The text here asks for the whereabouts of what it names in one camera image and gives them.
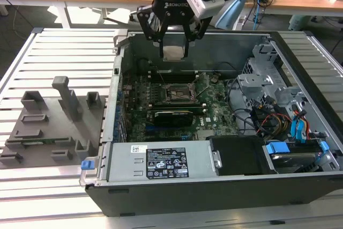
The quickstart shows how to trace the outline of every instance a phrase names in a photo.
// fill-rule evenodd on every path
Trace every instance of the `black plastic cover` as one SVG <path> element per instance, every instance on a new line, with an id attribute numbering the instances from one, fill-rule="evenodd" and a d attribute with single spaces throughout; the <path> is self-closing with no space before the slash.
<path id="1" fill-rule="evenodd" d="M 264 141 L 257 136 L 211 136 L 213 150 L 218 151 L 222 168 L 219 175 L 275 174 L 270 170 L 262 149 Z"/>

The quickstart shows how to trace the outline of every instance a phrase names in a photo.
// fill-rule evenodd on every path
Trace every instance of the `gray plastic part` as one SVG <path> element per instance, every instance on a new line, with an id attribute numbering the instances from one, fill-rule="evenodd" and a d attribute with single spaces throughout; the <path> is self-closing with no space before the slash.
<path id="1" fill-rule="evenodd" d="M 69 137 L 68 139 L 57 140 L 55 143 L 58 147 L 70 147 L 75 145 L 75 140 L 72 137 Z"/>
<path id="2" fill-rule="evenodd" d="M 68 79 L 64 82 L 62 86 L 67 84 Z M 69 93 L 67 98 L 76 98 L 73 91 Z M 28 105 L 30 110 L 23 108 L 0 154 L 1 158 L 18 152 L 22 157 L 21 162 L 0 162 L 0 169 L 55 166 L 55 158 L 51 158 L 52 151 L 68 150 L 69 152 L 68 158 L 58 160 L 58 165 L 79 165 L 85 157 L 96 155 L 105 107 L 104 96 L 99 96 L 97 92 L 92 93 L 95 99 L 99 98 L 96 102 L 101 105 L 93 105 L 91 109 L 88 108 L 86 96 L 78 97 L 77 101 L 71 100 L 78 105 L 78 113 L 81 114 L 77 121 L 73 121 L 66 109 L 62 108 L 65 106 L 63 100 L 61 100 L 61 107 L 59 98 L 40 99 L 39 93 L 36 92 L 25 95 L 24 100 L 34 99 L 33 103 L 36 106 L 32 109 L 32 102 L 30 102 Z M 23 117 L 34 117 L 33 120 L 40 121 L 26 122 L 26 119 L 22 119 Z"/>
<path id="3" fill-rule="evenodd" d="M 23 157 L 17 152 L 8 153 L 0 156 L 0 162 L 4 165 L 13 165 L 21 163 Z"/>
<path id="4" fill-rule="evenodd" d="M 67 161 L 73 158 L 69 150 L 52 150 L 50 156 L 54 161 Z"/>
<path id="5" fill-rule="evenodd" d="M 89 109 L 101 107 L 101 99 L 98 92 L 88 92 L 86 101 Z"/>
<path id="6" fill-rule="evenodd" d="M 75 145 L 75 153 L 79 157 L 79 159 L 81 159 L 81 160 L 85 160 L 85 158 L 87 158 L 87 157 L 91 157 L 93 155 L 96 155 L 95 149 L 94 149 L 91 141 L 87 142 L 86 147 L 83 147 L 81 145 L 81 142 L 77 141 L 76 145 Z"/>
<path id="7" fill-rule="evenodd" d="M 59 91 L 62 98 L 65 112 L 69 115 L 71 120 L 77 121 L 80 119 L 80 114 L 78 112 L 79 101 L 73 90 L 68 88 L 69 78 L 67 76 L 56 76 L 53 80 L 53 88 Z"/>
<path id="8" fill-rule="evenodd" d="M 39 115 L 23 115 L 20 119 L 23 123 L 39 123 L 48 121 L 46 114 Z"/>
<path id="9" fill-rule="evenodd" d="M 43 132 L 41 130 L 21 130 L 21 131 L 16 131 L 14 137 L 15 138 L 32 138 L 32 137 L 35 137 L 35 138 L 40 138 L 42 137 L 43 135 Z"/>
<path id="10" fill-rule="evenodd" d="M 39 102 L 44 102 L 39 91 L 26 91 L 21 98 L 21 103 L 28 111 L 39 110 Z"/>

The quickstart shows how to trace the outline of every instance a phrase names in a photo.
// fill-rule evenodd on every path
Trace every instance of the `desk leg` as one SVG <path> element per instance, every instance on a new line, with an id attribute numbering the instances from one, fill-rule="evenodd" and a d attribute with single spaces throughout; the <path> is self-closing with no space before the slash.
<path id="1" fill-rule="evenodd" d="M 69 17 L 67 8 L 65 8 L 63 6 L 57 6 L 57 11 L 58 11 L 58 16 L 62 22 L 62 27 L 69 29 L 71 21 L 70 21 L 70 17 Z"/>
<path id="2" fill-rule="evenodd" d="M 101 8 L 101 14 L 103 19 L 107 19 L 107 8 Z"/>
<path id="3" fill-rule="evenodd" d="M 7 12 L 7 9 L 5 7 L 5 5 L 0 5 L 0 15 L 1 16 L 8 16 L 9 13 Z"/>

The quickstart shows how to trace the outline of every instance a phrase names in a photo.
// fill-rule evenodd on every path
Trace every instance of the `blue latch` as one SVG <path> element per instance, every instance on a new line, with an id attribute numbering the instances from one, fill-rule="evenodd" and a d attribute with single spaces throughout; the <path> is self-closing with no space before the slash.
<path id="1" fill-rule="evenodd" d="M 269 154 L 290 153 L 286 142 L 271 142 L 266 148 Z"/>
<path id="2" fill-rule="evenodd" d="M 329 145 L 326 143 L 326 141 L 320 142 L 320 146 L 321 146 L 323 152 L 325 152 L 325 151 L 327 151 L 327 150 L 330 149 L 330 148 L 329 148 Z"/>
<path id="3" fill-rule="evenodd" d="M 305 123 L 302 120 L 293 119 L 290 126 L 290 135 L 300 140 L 301 143 L 305 143 L 305 139 L 302 137 L 302 130 L 305 127 Z"/>
<path id="4" fill-rule="evenodd" d="M 95 169 L 93 160 L 84 160 L 81 162 L 81 170 L 93 170 Z"/>

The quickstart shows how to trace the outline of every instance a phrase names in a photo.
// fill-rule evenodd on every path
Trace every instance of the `floor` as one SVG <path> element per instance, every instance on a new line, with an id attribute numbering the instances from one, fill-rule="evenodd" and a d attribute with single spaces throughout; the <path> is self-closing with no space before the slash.
<path id="1" fill-rule="evenodd" d="M 15 9 L 7 6 L 9 15 L 0 16 L 0 78 L 6 73 L 15 56 L 20 51 L 32 30 L 31 26 L 22 18 Z M 21 6 L 19 11 L 29 20 L 33 27 L 61 28 L 61 23 L 56 16 L 56 10 L 53 7 L 42 6 Z M 99 9 L 79 9 L 70 10 L 70 16 L 73 23 L 94 23 L 89 26 L 96 28 L 96 24 L 105 24 L 107 21 L 101 19 Z M 265 15 L 258 27 L 259 31 L 286 31 L 288 30 L 290 16 Z M 329 51 L 332 50 L 337 41 L 343 37 L 342 24 L 338 24 L 336 18 L 324 20 L 317 18 L 317 22 L 308 22 L 304 28 L 311 31 L 321 44 Z M 244 30 L 251 30 L 253 22 L 247 21 Z M 343 41 L 335 49 L 333 56 L 339 63 L 343 62 Z"/>

